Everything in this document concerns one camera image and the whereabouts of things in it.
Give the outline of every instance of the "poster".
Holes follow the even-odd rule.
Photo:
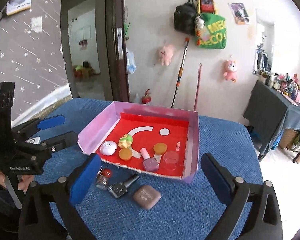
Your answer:
[[[232,14],[237,24],[250,24],[249,15],[243,3],[230,3]]]
[[[31,0],[9,0],[7,2],[7,15],[12,15],[31,8]]]

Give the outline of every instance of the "person's hand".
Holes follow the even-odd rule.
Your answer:
[[[7,186],[4,183],[5,175],[0,171],[0,186],[3,188],[7,188]],[[22,181],[18,183],[18,190],[24,190],[27,191],[29,184],[31,181],[34,180],[34,175],[22,175]]]

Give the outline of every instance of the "pink box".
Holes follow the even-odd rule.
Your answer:
[[[112,164],[135,170],[137,172],[147,173],[158,177],[176,179],[186,183],[190,183],[192,181],[196,171],[198,170],[199,160],[199,118],[197,112],[127,102],[112,102],[99,115],[97,115],[78,135],[78,145],[85,154],[90,155],[100,147],[105,138],[110,134],[110,132],[114,129],[114,127],[120,120],[121,113],[164,117],[169,119],[188,121],[188,140],[186,143],[186,155],[184,160],[185,168],[183,171],[183,176],[180,178],[141,171],[133,167],[117,163]]]
[[[298,92],[295,102],[300,104],[300,92]]]

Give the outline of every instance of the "white wall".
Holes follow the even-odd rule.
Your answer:
[[[96,23],[95,23],[95,3],[96,0],[87,0],[69,10],[69,44],[72,65],[82,65],[83,61],[88,61],[91,67],[100,73],[97,39],[96,39]],[[80,50],[79,42],[76,40],[76,33],[79,29],[90,26],[91,39],[85,50]]]
[[[134,52],[137,66],[135,74],[129,75],[130,93],[140,94],[150,88],[155,105],[171,106],[186,37],[174,30],[173,13],[176,6],[186,1],[125,0],[128,22],[131,22],[126,44]],[[250,15],[250,25],[235,23],[228,6],[231,2],[244,3]],[[199,114],[247,123],[242,114],[257,80],[252,74],[256,50],[256,8],[279,17],[277,22],[282,24],[275,27],[275,37],[281,37],[281,46],[274,51],[276,60],[273,64],[282,68],[281,72],[298,72],[299,79],[300,12],[291,0],[215,0],[215,3],[219,14],[227,20],[227,46],[223,50],[199,49],[191,40],[175,107],[193,109],[198,68],[202,63]],[[157,64],[156,51],[164,41],[177,48],[168,67]],[[237,83],[226,82],[221,75],[222,63],[230,55],[238,62]]]

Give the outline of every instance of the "white dot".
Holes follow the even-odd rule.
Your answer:
[[[170,131],[167,128],[163,128],[163,129],[160,130],[161,135],[168,135],[169,133],[170,133]]]

